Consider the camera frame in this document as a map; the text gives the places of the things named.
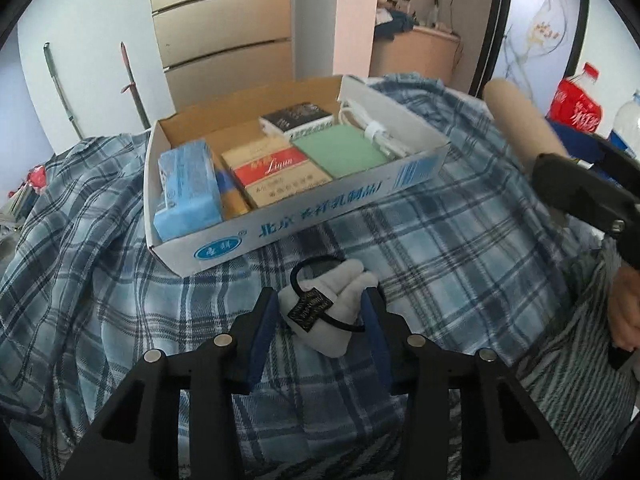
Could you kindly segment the person's right hand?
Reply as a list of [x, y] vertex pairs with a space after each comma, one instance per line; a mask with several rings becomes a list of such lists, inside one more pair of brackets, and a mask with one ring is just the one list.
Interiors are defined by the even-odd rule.
[[639, 272], [623, 263], [608, 293], [608, 326], [616, 347], [629, 352], [640, 346], [639, 296]]

